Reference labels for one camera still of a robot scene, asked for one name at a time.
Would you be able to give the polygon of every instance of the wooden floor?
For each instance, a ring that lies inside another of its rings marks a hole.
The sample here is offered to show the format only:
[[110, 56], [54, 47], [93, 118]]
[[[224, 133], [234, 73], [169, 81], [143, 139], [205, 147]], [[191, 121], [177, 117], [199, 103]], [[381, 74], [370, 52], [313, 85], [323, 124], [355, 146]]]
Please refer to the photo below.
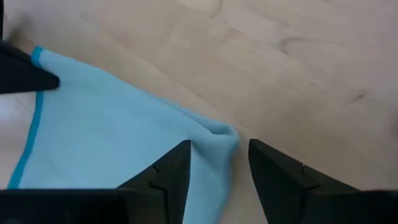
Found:
[[[396, 0], [6, 0], [10, 41], [39, 44], [236, 127], [223, 223], [264, 223], [249, 138], [360, 189], [398, 189]], [[34, 95], [0, 97], [0, 184]]]

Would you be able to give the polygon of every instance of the cloth fold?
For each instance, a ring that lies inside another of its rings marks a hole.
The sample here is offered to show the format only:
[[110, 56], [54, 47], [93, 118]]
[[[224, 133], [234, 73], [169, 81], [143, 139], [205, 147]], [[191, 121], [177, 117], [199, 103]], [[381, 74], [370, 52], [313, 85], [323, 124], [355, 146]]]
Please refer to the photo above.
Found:
[[25, 151], [9, 189], [115, 188], [179, 142], [192, 141], [184, 223], [217, 223], [239, 137], [91, 65], [37, 47], [32, 62], [61, 79], [38, 92]]

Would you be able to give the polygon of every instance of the towel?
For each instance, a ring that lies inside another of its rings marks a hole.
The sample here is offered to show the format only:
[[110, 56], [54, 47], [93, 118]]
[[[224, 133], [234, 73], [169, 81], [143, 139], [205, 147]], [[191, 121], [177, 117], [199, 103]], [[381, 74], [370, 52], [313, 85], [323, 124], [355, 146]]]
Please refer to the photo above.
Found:
[[56, 74], [61, 85], [37, 92], [25, 151], [9, 189], [115, 188], [189, 139], [191, 178], [183, 223], [219, 221], [239, 141], [234, 128], [41, 47], [32, 62]]

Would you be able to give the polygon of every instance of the black plastic part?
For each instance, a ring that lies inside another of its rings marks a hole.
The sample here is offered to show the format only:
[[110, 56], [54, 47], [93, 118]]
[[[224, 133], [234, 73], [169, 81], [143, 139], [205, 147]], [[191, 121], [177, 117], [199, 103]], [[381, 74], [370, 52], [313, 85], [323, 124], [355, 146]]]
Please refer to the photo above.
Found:
[[362, 192], [250, 140], [249, 162], [269, 224], [398, 223], [398, 192]]
[[[4, 1], [0, 1], [2, 37]], [[29, 55], [0, 40], [0, 94], [52, 90], [59, 84], [57, 76], [34, 66]]]
[[190, 180], [190, 141], [109, 190], [3, 190], [4, 224], [181, 224]]

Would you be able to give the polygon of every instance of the blue trim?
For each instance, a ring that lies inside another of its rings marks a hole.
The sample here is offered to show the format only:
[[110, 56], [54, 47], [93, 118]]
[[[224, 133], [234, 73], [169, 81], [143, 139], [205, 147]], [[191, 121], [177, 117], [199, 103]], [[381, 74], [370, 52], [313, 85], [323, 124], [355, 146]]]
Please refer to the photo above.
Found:
[[[32, 63], [36, 66], [41, 68], [39, 58], [40, 54], [42, 53], [43, 48], [42, 47], [36, 47], [32, 53]], [[32, 149], [33, 145], [35, 142], [37, 130], [39, 128], [39, 123], [40, 123], [40, 117], [42, 114], [42, 108], [43, 108], [43, 99], [44, 99], [44, 93], [43, 91], [38, 91], [36, 93], [36, 108], [35, 112], [33, 114], [33, 119], [32, 123], [30, 124], [29, 128], [29, 133], [27, 136], [26, 144], [25, 144], [25, 149], [24, 152], [22, 153], [21, 158], [19, 159], [19, 162], [12, 173], [10, 182], [8, 183], [7, 188], [8, 189], [17, 189], [19, 186], [19, 183], [21, 182], [22, 175], [24, 173], [25, 166], [27, 164], [27, 161], [32, 154]]]

